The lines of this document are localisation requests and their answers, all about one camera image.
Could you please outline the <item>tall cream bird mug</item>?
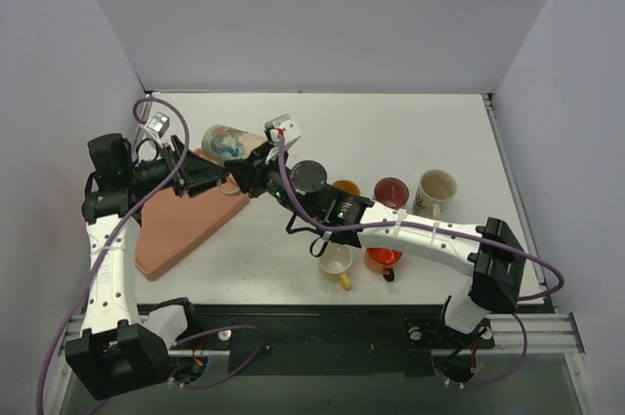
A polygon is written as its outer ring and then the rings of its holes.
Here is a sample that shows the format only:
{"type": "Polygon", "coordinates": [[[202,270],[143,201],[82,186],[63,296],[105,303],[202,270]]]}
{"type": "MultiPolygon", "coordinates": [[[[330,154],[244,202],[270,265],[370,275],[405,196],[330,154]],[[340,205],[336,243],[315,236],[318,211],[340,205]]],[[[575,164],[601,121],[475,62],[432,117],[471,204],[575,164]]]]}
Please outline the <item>tall cream bird mug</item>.
{"type": "Polygon", "coordinates": [[[201,150],[210,161],[224,166],[226,161],[246,159],[266,141],[265,136],[216,124],[209,127],[201,139],[201,150]]]}

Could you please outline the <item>blue butterfly mug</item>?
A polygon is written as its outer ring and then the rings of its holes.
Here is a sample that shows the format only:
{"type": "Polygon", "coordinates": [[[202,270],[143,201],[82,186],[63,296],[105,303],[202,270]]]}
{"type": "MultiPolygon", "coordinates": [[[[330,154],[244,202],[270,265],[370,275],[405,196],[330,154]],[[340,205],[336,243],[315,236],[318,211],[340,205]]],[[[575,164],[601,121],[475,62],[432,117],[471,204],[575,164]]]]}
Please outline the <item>blue butterfly mug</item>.
{"type": "Polygon", "coordinates": [[[333,187],[346,192],[349,195],[360,196],[360,189],[357,184],[349,180],[337,180],[332,184],[333,187]]]}

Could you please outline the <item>cream mug yellow handle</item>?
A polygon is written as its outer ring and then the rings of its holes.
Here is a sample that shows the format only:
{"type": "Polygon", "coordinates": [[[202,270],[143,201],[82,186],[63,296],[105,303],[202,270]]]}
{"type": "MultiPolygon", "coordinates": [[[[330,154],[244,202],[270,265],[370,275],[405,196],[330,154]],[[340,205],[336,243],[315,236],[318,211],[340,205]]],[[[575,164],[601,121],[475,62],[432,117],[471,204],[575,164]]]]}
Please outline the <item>cream mug yellow handle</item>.
{"type": "Polygon", "coordinates": [[[353,264],[353,253],[344,245],[328,245],[317,260],[321,275],[329,282],[340,285],[345,291],[353,288],[349,272],[353,264]]]}

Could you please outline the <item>dark red pink mug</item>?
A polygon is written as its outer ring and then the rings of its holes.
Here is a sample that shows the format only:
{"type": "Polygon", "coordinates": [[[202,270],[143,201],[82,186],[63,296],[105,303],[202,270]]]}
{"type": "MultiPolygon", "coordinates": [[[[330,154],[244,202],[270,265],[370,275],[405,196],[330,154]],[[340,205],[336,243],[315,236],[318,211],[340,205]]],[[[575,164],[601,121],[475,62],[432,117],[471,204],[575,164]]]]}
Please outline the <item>dark red pink mug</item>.
{"type": "Polygon", "coordinates": [[[374,199],[390,208],[403,208],[409,196],[410,191],[405,182],[394,177],[381,179],[373,190],[374,199]]]}

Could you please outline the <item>orange mug black handle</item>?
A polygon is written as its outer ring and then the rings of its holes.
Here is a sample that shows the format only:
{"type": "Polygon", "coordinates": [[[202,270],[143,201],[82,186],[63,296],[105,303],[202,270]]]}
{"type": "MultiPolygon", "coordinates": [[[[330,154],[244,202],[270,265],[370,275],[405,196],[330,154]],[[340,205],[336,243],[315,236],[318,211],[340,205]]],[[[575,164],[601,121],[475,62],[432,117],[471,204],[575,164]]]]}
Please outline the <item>orange mug black handle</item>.
{"type": "Polygon", "coordinates": [[[395,268],[403,253],[385,248],[367,248],[364,252],[364,263],[373,273],[381,275],[386,282],[396,279],[395,268]]]}

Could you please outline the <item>cream floral mug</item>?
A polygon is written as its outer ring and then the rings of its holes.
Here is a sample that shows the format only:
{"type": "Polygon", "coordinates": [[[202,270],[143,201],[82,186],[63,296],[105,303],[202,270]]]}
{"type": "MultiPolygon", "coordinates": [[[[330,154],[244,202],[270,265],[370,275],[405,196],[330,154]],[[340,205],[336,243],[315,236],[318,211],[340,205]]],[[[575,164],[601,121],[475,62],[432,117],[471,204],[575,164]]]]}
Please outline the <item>cream floral mug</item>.
{"type": "Polygon", "coordinates": [[[419,180],[412,213],[439,220],[442,210],[454,199],[457,190],[456,180],[446,171],[434,169],[425,172],[419,180]]]}

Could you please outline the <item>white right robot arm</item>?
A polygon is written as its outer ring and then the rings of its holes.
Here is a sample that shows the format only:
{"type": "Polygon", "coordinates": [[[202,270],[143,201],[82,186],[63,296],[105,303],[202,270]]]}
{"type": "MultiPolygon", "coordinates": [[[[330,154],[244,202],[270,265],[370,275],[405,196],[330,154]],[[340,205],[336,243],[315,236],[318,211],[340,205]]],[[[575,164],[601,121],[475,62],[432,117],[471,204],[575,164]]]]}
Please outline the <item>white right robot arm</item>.
{"type": "Polygon", "coordinates": [[[516,312],[525,254],[505,223],[490,219],[483,226],[445,226],[333,187],[317,162],[287,168],[286,157],[278,147],[262,144],[245,159],[226,161],[225,167],[243,193],[269,194],[326,241],[391,249],[465,275],[465,284],[436,323],[443,343],[461,344],[491,313],[516,312]]]}

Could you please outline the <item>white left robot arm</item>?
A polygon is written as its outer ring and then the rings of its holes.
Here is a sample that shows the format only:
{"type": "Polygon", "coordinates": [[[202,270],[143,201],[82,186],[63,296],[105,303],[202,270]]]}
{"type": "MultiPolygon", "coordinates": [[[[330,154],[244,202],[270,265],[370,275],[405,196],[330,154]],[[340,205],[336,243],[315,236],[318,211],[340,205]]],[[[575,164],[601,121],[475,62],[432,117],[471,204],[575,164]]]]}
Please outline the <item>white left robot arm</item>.
{"type": "Polygon", "coordinates": [[[193,304],[177,298],[158,304],[146,320],[135,291],[135,252],[141,212],[162,189],[195,197],[226,179],[225,168],[189,151],[178,137],[159,158],[135,163],[130,142],[118,133],[88,143],[97,188],[86,194],[82,215],[91,245],[88,295],[80,335],[65,358],[91,396],[106,400],[165,382],[169,351],[195,345],[201,325],[193,304]]]}

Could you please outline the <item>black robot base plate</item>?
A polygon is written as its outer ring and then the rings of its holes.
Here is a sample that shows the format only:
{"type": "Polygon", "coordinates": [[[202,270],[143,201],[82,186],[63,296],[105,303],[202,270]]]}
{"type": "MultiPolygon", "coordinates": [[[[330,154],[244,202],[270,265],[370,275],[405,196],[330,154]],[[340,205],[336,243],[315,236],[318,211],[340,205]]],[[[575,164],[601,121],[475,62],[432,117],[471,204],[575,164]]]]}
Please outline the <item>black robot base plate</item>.
{"type": "Polygon", "coordinates": [[[442,323],[440,305],[198,305],[184,352],[226,352],[244,376],[429,376],[439,358],[491,350],[490,323],[465,336],[442,323]]]}

